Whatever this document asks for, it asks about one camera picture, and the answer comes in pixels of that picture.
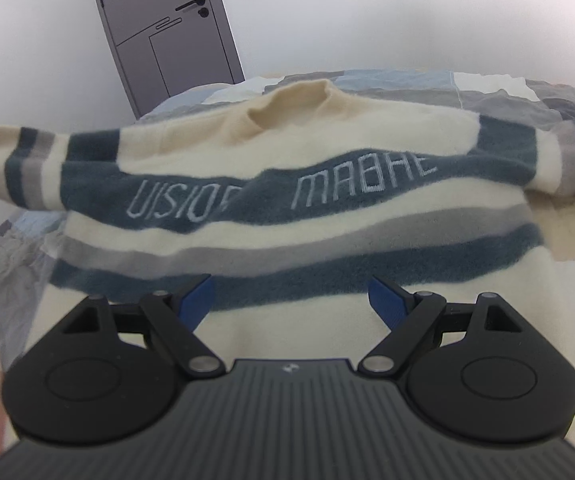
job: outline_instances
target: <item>wall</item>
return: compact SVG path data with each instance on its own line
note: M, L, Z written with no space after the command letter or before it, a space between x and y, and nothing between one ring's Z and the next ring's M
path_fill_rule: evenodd
M94 0L0 0L0 124L70 132L134 119ZM9 213L0 202L0 222Z
M224 0L245 75L450 68L575 85L575 0Z

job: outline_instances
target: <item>door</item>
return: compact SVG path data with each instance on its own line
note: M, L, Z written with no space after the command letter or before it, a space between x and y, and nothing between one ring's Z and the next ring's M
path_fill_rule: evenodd
M138 116L194 86L243 80L221 0L98 3Z

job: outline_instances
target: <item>striped sweater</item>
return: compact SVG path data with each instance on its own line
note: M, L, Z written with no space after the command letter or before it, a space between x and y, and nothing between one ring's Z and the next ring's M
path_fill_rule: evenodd
M0 127L0 198L69 212L39 309L55 322L85 294L134 301L209 272L197 335L226 362L356 362L387 333L373 274L450 301L494 290L572 356L526 189L575 195L575 120L546 132L325 80L120 130Z

